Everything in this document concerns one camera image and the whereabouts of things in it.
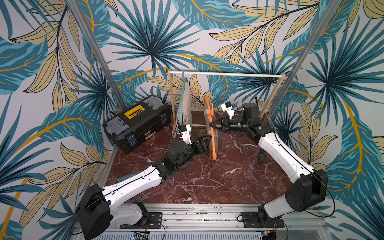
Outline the beige knitted scarf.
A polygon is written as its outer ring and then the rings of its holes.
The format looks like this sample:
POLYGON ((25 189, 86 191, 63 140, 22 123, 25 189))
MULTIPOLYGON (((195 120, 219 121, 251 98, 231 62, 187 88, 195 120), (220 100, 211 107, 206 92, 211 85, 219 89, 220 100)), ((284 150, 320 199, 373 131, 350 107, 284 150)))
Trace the beige knitted scarf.
MULTIPOLYGON (((179 109, 177 112, 177 123, 179 125, 178 118, 179 109)), ((182 125, 191 125, 192 124, 192 99, 191 99, 191 89, 189 83, 186 83, 186 89, 184 93, 183 101, 183 124, 182 125)))

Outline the teal plastic hanger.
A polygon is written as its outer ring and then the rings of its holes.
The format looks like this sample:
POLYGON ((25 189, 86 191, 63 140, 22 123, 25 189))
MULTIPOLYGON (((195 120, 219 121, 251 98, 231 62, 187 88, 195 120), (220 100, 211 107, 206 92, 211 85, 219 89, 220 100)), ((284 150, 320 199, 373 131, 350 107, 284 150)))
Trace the teal plastic hanger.
POLYGON ((188 79, 185 77, 184 73, 182 73, 182 87, 181 87, 181 98, 180 98, 180 103, 179 103, 179 113, 178 113, 178 120, 179 120, 179 125, 181 126, 183 124, 183 101, 184 101, 184 93, 186 89, 186 83, 188 82, 188 79))

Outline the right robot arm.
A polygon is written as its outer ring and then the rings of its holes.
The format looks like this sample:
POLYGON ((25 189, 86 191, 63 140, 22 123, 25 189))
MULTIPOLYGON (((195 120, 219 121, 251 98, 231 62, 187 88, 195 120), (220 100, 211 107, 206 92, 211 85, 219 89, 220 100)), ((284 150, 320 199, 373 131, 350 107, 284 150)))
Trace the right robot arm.
POLYGON ((304 162, 285 145, 273 126, 261 123, 256 103, 243 105, 241 120, 233 118, 235 111, 229 102, 221 104, 220 110, 228 115, 210 123, 210 127, 223 132, 245 133, 278 163, 292 183, 282 196, 258 207, 255 218, 259 225, 274 224, 283 215, 303 212, 325 200, 327 173, 304 162))

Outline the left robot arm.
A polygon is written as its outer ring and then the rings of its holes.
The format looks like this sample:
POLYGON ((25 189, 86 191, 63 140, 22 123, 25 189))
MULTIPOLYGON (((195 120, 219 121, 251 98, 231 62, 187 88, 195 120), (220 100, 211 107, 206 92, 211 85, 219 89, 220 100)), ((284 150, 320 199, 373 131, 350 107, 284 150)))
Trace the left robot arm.
POLYGON ((171 180, 194 156, 209 149, 211 139, 211 136, 205 135, 191 144, 177 140, 160 160, 142 172, 103 188, 97 184, 90 186, 76 207, 76 221, 80 224, 84 238, 92 240, 109 226, 144 224, 149 213, 143 204, 132 204, 126 211, 120 211, 119 206, 136 195, 171 180))

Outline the black yellow toolbox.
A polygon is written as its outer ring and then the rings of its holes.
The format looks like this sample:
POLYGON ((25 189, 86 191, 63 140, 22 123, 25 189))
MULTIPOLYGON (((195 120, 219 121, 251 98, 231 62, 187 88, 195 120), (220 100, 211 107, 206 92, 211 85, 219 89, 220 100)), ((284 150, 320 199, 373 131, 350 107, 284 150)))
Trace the black yellow toolbox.
POLYGON ((104 124, 104 132, 125 153, 130 153, 171 122, 169 105, 149 96, 104 124))

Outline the wooden clothes rack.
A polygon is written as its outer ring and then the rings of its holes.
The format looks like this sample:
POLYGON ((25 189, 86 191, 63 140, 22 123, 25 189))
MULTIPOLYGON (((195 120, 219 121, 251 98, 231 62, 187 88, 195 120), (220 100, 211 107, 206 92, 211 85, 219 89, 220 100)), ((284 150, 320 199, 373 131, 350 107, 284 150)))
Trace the wooden clothes rack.
POLYGON ((255 78, 278 78, 278 81, 275 85, 275 87, 272 90, 271 95, 269 96, 268 100, 265 103, 265 106, 263 107, 261 113, 259 114, 260 118, 262 118, 266 112, 268 107, 271 105, 273 99, 275 98, 275 95, 277 94, 278 90, 280 89, 281 85, 283 84, 284 80, 286 79, 286 74, 282 75, 263 75, 263 74, 242 74, 242 73, 217 73, 217 72, 192 72, 192 71, 171 71, 166 70, 167 73, 167 80, 170 87, 170 95, 171 95, 171 105, 172 105, 172 114, 173 114, 173 128, 176 131, 177 130, 177 115, 175 110, 175 101, 174 101, 174 93, 173 93, 173 85, 172 85, 172 74, 187 74, 187 75, 206 75, 206 76, 226 76, 226 77, 255 77, 255 78))

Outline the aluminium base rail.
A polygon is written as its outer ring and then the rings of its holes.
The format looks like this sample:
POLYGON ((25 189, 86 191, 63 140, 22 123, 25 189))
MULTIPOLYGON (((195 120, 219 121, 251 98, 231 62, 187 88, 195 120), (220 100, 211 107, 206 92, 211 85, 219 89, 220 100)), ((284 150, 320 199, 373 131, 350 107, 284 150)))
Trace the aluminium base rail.
POLYGON ((150 240, 330 240, 324 219, 291 213, 270 224, 252 220, 257 204, 145 204, 150 240))

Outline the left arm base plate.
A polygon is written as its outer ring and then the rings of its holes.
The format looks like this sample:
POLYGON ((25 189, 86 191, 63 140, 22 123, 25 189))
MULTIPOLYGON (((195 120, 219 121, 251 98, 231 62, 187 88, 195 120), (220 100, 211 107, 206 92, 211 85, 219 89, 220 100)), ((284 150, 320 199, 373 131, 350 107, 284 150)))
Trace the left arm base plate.
POLYGON ((124 224, 120 225, 120 229, 161 229, 163 220, 162 212, 151 212, 147 215, 144 215, 136 224, 129 225, 124 224))

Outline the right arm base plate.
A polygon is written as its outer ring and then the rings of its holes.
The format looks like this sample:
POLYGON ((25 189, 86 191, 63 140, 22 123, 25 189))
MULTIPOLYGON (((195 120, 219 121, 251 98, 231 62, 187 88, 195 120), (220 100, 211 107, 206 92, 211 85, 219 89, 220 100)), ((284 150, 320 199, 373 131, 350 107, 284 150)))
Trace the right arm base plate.
POLYGON ((263 212, 241 212, 242 222, 245 228, 266 229, 266 228, 284 228, 283 220, 278 218, 270 218, 263 212))

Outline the right aluminium frame post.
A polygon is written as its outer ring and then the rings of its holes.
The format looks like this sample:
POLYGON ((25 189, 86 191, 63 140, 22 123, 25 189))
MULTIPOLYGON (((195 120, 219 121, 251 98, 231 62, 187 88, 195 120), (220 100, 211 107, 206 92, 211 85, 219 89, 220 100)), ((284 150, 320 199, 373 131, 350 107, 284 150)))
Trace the right aluminium frame post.
POLYGON ((304 49, 301 51, 300 55, 297 58, 297 61, 295 62, 292 70, 290 71, 290 74, 286 80, 284 80, 284 84, 281 87, 281 91, 276 95, 275 101, 270 106, 268 117, 271 118, 273 114, 277 111, 277 108, 282 101, 283 97, 285 96, 286 92, 288 91, 289 86, 292 84, 295 76, 299 72, 300 68, 302 67, 304 61, 310 54, 311 50, 321 37, 323 31, 327 27, 329 21, 333 17, 333 14, 338 9, 340 3, 342 1, 330 1, 330 3, 327 5, 327 8, 325 9, 325 12, 323 16, 320 17, 319 23, 314 28, 314 32, 309 36, 309 39, 304 46, 304 49))

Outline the aluminium frame post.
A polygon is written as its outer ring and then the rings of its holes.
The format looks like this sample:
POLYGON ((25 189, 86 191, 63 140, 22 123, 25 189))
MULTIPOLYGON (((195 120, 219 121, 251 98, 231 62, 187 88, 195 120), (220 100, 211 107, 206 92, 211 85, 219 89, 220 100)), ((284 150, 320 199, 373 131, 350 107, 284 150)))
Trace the aluminium frame post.
POLYGON ((78 24, 85 35, 91 50, 94 52, 95 58, 97 62, 99 63, 104 75, 106 76, 106 79, 111 87, 112 92, 115 94, 118 106, 121 110, 125 111, 127 109, 127 106, 125 104, 125 101, 123 100, 118 86, 113 78, 113 75, 108 67, 108 64, 103 56, 103 53, 101 51, 101 48, 99 47, 99 44, 97 43, 96 37, 92 31, 90 23, 88 23, 88 20, 86 18, 86 15, 84 11, 81 8, 81 5, 79 1, 75 0, 69 0, 67 1, 69 7, 74 13, 75 19, 78 21, 78 24))
POLYGON ((295 76, 299 72, 300 68, 302 67, 304 61, 310 54, 311 50, 321 37, 323 31, 327 27, 329 21, 333 17, 333 14, 338 9, 340 3, 342 1, 330 1, 330 3, 327 5, 327 8, 325 9, 325 12, 323 16, 320 17, 319 23, 314 28, 314 32, 309 36, 309 39, 304 46, 304 49, 301 51, 300 55, 297 58, 297 61, 295 62, 292 70, 290 71, 290 74, 286 80, 284 80, 284 84, 281 87, 281 91, 276 95, 275 101, 270 106, 268 117, 271 118, 273 114, 277 111, 277 108, 282 101, 283 97, 285 96, 286 92, 288 91, 289 86, 292 84, 295 76))

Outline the left aluminium frame post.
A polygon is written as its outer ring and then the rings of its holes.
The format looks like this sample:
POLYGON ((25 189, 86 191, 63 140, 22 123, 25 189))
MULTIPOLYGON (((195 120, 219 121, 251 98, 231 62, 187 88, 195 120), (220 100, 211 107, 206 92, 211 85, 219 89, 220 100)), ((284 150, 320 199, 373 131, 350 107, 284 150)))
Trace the left aluminium frame post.
POLYGON ((127 109, 127 106, 125 104, 125 101, 123 100, 118 86, 113 78, 113 75, 108 67, 108 64, 103 56, 103 53, 101 51, 101 48, 99 47, 99 44, 97 43, 96 37, 92 31, 90 23, 88 23, 88 20, 86 18, 86 15, 84 11, 81 8, 81 5, 79 1, 75 0, 69 0, 67 1, 69 7, 74 13, 75 19, 78 21, 78 24, 85 35, 91 50, 94 52, 95 58, 97 62, 99 63, 104 75, 106 76, 106 79, 111 87, 112 92, 115 94, 118 106, 121 110, 125 111, 127 109))

